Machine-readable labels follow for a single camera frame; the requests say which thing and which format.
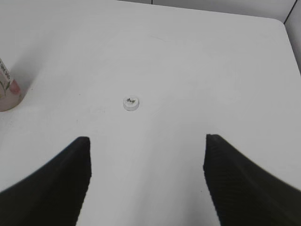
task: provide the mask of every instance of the bottle label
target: bottle label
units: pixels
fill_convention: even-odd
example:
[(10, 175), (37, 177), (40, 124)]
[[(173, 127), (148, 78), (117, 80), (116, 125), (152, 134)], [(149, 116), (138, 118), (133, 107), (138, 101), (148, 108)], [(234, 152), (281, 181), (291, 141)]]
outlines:
[(6, 96), (6, 91), (8, 90), (12, 81), (13, 78), (9, 75), (8, 69), (0, 58), (0, 98)]

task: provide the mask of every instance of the white table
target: white table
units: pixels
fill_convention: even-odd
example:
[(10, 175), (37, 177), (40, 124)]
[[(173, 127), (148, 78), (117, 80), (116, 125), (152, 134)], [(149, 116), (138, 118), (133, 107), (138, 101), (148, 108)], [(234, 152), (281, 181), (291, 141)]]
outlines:
[[(301, 188), (301, 78), (279, 21), (105, 0), (7, 0), (0, 190), (91, 139), (79, 226), (217, 226), (206, 134)], [(122, 99), (137, 95), (135, 112)]]

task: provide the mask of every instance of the white wall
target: white wall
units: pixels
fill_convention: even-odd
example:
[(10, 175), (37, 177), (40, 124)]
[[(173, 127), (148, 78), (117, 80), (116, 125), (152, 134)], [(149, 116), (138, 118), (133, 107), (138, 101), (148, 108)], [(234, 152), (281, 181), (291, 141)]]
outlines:
[(286, 24), (288, 37), (291, 41), (293, 51), (301, 70), (301, 1), (298, 0), (295, 8), (289, 16)]
[(121, 1), (132, 1), (132, 2), (151, 4), (151, 0), (121, 0)]
[(285, 21), (294, 0), (153, 0), (155, 5), (261, 16)]

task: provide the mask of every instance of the bottle cap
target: bottle cap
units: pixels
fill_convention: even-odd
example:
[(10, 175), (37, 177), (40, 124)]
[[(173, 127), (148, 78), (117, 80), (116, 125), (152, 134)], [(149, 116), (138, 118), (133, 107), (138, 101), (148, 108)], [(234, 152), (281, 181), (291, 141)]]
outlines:
[(123, 99), (123, 107), (129, 112), (137, 110), (139, 106), (139, 100), (136, 96), (127, 96)]

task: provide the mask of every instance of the bottle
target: bottle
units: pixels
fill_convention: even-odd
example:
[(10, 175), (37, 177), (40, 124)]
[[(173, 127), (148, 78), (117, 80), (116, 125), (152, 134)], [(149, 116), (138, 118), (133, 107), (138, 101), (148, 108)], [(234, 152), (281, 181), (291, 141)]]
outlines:
[(22, 100), (18, 83), (9, 75), (0, 58), (0, 112), (17, 106)]

